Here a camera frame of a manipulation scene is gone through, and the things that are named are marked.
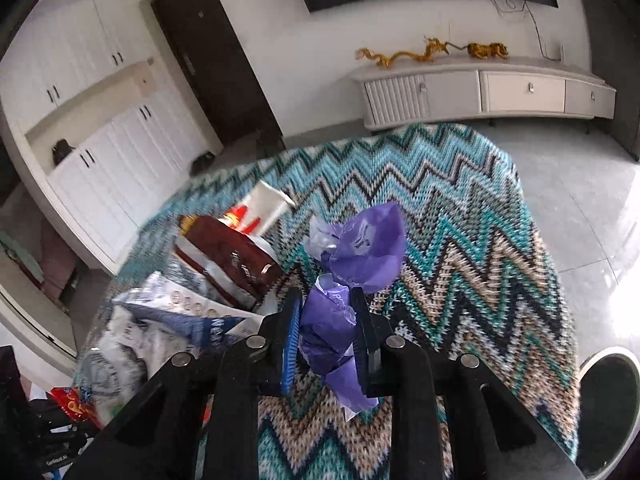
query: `chevron patterned fabric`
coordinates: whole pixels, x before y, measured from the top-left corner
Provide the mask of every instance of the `chevron patterned fabric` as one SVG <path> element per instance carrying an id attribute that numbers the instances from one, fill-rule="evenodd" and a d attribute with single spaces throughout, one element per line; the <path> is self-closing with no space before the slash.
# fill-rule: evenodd
<path id="1" fill-rule="evenodd" d="M 109 296 L 163 270 L 178 216 L 219 216 L 258 180 L 297 207 L 266 236 L 289 286 L 305 292 L 321 269 L 301 241 L 317 214 L 345 221 L 394 200 L 404 211 L 406 259 L 372 298 L 396 333 L 454 358 L 481 357 L 569 455 L 577 452 L 578 384 L 570 313 L 524 203 L 509 156 L 468 126 L 411 124 L 370 139 L 290 150 L 191 180 L 140 233 Z M 388 401 L 344 421 L 335 396 L 311 374 L 285 399 L 260 402 L 260 477 L 388 477 Z M 444 460 L 451 474 L 445 415 Z"/>

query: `power cord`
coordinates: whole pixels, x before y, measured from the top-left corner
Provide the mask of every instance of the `power cord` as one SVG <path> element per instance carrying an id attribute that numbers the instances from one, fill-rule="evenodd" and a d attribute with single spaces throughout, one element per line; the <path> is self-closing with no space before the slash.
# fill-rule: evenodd
<path id="1" fill-rule="evenodd" d="M 562 61 L 561 59 L 549 57 L 546 54 L 546 47 L 545 48 L 542 47 L 542 38 L 540 37 L 540 31 L 538 30 L 538 22 L 536 22 L 536 18 L 533 15 L 533 12 L 531 12 L 531 9 L 529 8 L 529 2 L 527 0 L 522 1 L 522 8 L 520 9 L 518 8 L 517 4 L 513 0 L 504 0 L 504 3 L 507 5 L 507 7 L 509 7 L 509 10 L 501 9 L 496 0 L 491 0 L 491 1 L 494 4 L 495 10 L 498 11 L 498 14 L 501 17 L 503 17 L 504 14 L 509 14 L 511 12 L 524 12 L 524 10 L 527 9 L 529 16 L 531 16 L 531 20 L 533 21 L 533 25 L 534 27 L 536 27 L 536 34 L 538 35 L 538 46 L 540 47 L 540 54 L 542 54 L 542 57 L 545 59 L 548 59 L 549 61 Z"/>

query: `tv stand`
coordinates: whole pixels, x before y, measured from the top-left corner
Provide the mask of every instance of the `tv stand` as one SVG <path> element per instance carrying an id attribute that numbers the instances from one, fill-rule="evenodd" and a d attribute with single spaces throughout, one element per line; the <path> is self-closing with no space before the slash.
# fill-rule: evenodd
<path id="1" fill-rule="evenodd" d="M 412 122 L 494 117 L 612 119 L 616 90 L 578 67 L 530 57 L 401 60 L 351 73 L 369 130 Z"/>

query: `doorway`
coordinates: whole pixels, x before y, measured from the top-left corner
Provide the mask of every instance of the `doorway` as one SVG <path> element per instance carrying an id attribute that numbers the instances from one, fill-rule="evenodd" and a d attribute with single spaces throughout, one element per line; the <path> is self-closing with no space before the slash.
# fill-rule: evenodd
<path id="1" fill-rule="evenodd" d="M 153 0 L 151 7 L 224 146 L 282 133 L 220 0 Z"/>

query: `round metal rivet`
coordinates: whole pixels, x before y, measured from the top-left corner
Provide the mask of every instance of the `round metal rivet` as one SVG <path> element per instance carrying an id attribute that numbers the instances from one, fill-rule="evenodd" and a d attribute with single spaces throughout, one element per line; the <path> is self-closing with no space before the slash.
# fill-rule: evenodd
<path id="1" fill-rule="evenodd" d="M 171 364 L 173 366 L 186 366 L 189 364 L 189 361 L 191 361 L 191 354 L 187 352 L 178 352 L 171 358 Z"/>
<path id="2" fill-rule="evenodd" d="M 390 335 L 389 337 L 386 338 L 385 343 L 389 348 L 402 348 L 404 346 L 405 341 L 402 336 Z"/>
<path id="3" fill-rule="evenodd" d="M 473 354 L 464 354 L 460 358 L 460 362 L 465 368 L 478 368 L 480 365 L 480 359 Z"/>
<path id="4" fill-rule="evenodd" d="M 249 348 L 262 348 L 267 344 L 267 340 L 261 335 L 252 335 L 246 339 L 246 345 Z"/>

